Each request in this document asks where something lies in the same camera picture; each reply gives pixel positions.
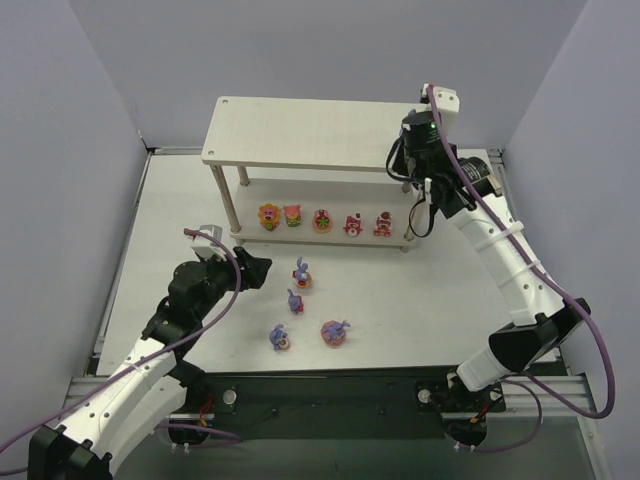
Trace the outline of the pink bear clover toy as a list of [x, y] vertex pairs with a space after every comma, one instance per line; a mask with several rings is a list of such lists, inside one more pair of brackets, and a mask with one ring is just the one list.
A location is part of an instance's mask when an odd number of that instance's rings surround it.
[[313, 229], [316, 233], [325, 234], [332, 229], [332, 219], [325, 209], [318, 209], [313, 214]]

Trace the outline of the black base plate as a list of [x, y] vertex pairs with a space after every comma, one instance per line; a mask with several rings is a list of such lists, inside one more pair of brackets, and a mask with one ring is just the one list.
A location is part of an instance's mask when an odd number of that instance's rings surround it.
[[506, 409], [501, 387], [468, 393], [446, 367], [203, 373], [187, 367], [186, 403], [170, 419], [176, 444], [207, 440], [440, 439], [453, 420], [486, 436]]

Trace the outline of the purple bunny with ball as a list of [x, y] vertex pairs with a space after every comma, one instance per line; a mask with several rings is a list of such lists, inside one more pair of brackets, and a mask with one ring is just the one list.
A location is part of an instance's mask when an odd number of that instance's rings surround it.
[[290, 348], [288, 334], [282, 324], [276, 325], [269, 333], [269, 341], [275, 351], [286, 351]]

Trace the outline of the pink bear burger toy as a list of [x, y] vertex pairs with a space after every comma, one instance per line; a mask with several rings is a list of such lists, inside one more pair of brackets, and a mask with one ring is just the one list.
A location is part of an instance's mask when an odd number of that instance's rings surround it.
[[285, 223], [290, 228], [299, 227], [302, 223], [302, 209], [299, 204], [285, 205], [283, 208]]

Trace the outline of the wooden two-tier shelf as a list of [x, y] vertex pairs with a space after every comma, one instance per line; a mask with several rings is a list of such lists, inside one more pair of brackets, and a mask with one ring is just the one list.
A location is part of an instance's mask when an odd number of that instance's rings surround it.
[[[420, 105], [387, 102], [221, 97], [213, 111], [202, 161], [218, 185], [230, 235], [239, 243], [278, 242], [375, 246], [408, 251], [415, 243], [407, 217], [410, 190], [385, 173], [402, 119]], [[261, 205], [280, 209], [273, 231], [259, 223]], [[302, 223], [286, 225], [282, 208], [299, 204]], [[328, 211], [332, 229], [313, 229], [313, 214]], [[373, 235], [383, 211], [392, 235]], [[362, 233], [343, 230], [360, 213]]]

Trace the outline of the red white bear toy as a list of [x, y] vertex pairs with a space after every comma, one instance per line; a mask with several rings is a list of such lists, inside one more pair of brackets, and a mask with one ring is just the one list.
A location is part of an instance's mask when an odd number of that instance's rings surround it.
[[363, 231], [361, 214], [356, 212], [352, 215], [348, 215], [346, 217], [343, 230], [350, 238], [359, 236]]

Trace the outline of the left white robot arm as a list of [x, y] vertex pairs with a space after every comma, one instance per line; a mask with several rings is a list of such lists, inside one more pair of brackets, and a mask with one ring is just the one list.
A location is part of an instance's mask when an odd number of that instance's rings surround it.
[[225, 294], [261, 288], [271, 266], [239, 246], [180, 264], [118, 369], [56, 427], [42, 426], [31, 437], [28, 478], [113, 478], [203, 377], [183, 359], [202, 335], [207, 315]]

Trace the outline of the orange lion toy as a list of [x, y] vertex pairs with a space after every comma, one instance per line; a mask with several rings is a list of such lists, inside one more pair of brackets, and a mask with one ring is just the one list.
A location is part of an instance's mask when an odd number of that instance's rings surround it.
[[280, 209], [272, 203], [261, 205], [258, 210], [258, 218], [260, 225], [265, 230], [273, 231], [280, 224]]

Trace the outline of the red white strawberry toy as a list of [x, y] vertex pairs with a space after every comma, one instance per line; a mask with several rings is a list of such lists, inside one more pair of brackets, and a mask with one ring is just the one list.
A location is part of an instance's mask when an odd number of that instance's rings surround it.
[[388, 238], [392, 235], [392, 215], [389, 211], [381, 212], [375, 221], [373, 235]]

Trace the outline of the aluminium frame rail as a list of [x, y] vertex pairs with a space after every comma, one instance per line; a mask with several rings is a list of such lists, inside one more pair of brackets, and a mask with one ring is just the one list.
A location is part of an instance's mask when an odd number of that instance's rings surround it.
[[[550, 393], [555, 391], [566, 402], [573, 403], [577, 409], [595, 412], [592, 392], [584, 375], [537, 377], [541, 387], [527, 376], [516, 376], [503, 380], [496, 387], [493, 397], [503, 402], [502, 407], [492, 410], [489, 415], [506, 415], [513, 417], [533, 417], [537, 412], [536, 400], [541, 405], [544, 416], [576, 416], [577, 413]], [[73, 411], [91, 403], [98, 396], [113, 397], [112, 387], [107, 377], [74, 378], [64, 401], [64, 409]]]

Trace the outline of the purple bunny toy standing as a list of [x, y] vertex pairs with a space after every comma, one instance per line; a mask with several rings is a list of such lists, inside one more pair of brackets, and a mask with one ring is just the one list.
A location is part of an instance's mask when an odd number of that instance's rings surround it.
[[287, 292], [288, 292], [287, 305], [289, 310], [295, 315], [303, 313], [304, 303], [302, 300], [302, 296], [297, 294], [291, 289], [288, 289]]

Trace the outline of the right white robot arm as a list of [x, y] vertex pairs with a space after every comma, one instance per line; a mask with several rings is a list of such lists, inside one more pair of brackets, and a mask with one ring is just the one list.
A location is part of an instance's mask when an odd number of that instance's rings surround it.
[[506, 303], [509, 323], [456, 369], [468, 391], [525, 370], [577, 327], [579, 315], [544, 283], [524, 226], [490, 166], [478, 157], [457, 158], [454, 146], [442, 143], [430, 111], [412, 110], [403, 118], [387, 171], [418, 191], [431, 217], [442, 214], [467, 238]]

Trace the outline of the purple bunny pink cake toy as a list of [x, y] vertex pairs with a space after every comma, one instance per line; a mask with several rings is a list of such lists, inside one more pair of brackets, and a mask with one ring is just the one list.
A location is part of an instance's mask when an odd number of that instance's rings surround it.
[[347, 321], [338, 322], [331, 320], [325, 322], [321, 328], [321, 337], [326, 344], [332, 347], [339, 347], [346, 340], [346, 329], [350, 326], [351, 324]]

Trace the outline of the purple bunny on red base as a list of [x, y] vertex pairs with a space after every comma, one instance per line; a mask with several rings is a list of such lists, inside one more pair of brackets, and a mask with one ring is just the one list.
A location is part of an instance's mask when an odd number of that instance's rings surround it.
[[312, 285], [312, 275], [309, 272], [309, 266], [303, 257], [299, 257], [296, 261], [296, 268], [292, 271], [292, 282], [298, 289], [306, 289]]

